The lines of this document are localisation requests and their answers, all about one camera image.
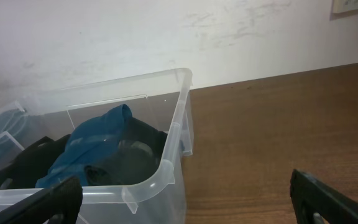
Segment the dark green garment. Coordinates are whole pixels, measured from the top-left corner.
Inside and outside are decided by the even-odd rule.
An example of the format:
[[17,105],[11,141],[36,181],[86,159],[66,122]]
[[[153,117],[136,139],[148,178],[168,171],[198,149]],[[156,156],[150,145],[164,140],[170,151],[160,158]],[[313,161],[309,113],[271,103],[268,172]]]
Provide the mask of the dark green garment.
[[89,185],[133,185],[155,174],[168,134],[136,118],[126,121],[117,151],[85,166]]

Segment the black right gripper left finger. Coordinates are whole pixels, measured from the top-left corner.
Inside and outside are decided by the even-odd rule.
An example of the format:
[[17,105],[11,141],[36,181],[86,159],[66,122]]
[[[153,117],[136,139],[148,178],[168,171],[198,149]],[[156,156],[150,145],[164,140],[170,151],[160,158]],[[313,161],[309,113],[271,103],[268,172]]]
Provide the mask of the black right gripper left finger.
[[75,224],[82,201],[80,180],[70,177],[0,211],[0,224]]

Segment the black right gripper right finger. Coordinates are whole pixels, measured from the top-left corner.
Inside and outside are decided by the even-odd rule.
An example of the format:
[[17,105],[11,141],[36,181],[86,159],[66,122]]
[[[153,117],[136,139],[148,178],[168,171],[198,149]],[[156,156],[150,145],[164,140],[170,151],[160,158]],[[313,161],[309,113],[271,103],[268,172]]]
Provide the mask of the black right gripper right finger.
[[298,223],[358,223],[358,203],[307,172],[292,172],[290,197]]

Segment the black garment with tape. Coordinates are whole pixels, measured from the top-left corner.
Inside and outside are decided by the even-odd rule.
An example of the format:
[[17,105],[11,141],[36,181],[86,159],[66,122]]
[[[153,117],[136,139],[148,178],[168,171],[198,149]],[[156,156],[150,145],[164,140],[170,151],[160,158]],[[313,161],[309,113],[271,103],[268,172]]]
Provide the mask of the black garment with tape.
[[69,138],[69,134],[57,140],[45,136],[27,147],[0,170],[0,190],[34,188],[64,152]]

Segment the blue garment with tape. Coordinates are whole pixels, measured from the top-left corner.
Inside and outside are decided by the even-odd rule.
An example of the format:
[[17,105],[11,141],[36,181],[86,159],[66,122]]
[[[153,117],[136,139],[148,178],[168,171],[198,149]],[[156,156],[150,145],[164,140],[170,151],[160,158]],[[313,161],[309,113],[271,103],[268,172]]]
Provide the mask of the blue garment with tape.
[[69,177],[77,177],[82,186],[87,186],[85,167],[95,165],[117,151],[126,121],[131,118],[131,109],[122,104],[81,123],[69,137],[64,152],[35,186],[51,187]]

